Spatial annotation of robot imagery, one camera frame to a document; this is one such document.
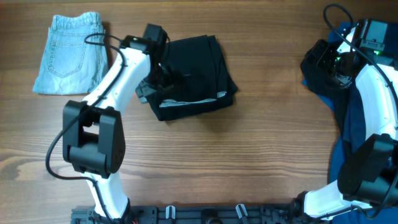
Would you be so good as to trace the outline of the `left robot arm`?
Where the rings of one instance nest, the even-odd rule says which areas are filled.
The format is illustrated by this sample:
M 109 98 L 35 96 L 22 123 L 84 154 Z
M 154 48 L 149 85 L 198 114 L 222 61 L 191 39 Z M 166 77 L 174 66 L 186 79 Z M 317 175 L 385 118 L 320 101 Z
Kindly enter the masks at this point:
M 95 200 L 92 223 L 129 223 L 130 201 L 122 188 L 119 168 L 126 142 L 122 114 L 137 88 L 166 90 L 161 61 L 169 37 L 126 36 L 116 47 L 116 60 L 101 83 L 82 101 L 63 109 L 63 159 L 89 183 Z

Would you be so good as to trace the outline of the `black shorts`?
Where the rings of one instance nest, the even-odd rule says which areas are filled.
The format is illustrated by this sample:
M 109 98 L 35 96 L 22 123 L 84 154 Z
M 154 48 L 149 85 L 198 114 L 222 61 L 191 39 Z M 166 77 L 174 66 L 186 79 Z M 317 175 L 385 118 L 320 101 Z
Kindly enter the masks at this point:
M 221 46 L 213 35 L 167 44 L 162 63 L 174 75 L 173 87 L 147 98 L 159 121 L 171 121 L 229 107 L 238 87 L 232 80 Z

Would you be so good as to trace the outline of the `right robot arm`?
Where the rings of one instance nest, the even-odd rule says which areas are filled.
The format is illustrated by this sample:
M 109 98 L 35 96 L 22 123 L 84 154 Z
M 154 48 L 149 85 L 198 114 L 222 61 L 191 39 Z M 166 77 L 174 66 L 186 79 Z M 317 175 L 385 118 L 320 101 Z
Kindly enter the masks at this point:
M 378 58 L 355 50 L 340 52 L 323 39 L 305 54 L 300 68 L 312 92 L 341 100 L 347 113 L 349 89 L 358 91 L 365 140 L 345 148 L 336 180 L 294 200 L 294 216 L 316 222 L 351 210 L 374 210 L 375 218 L 384 208 L 397 208 L 397 70 Z

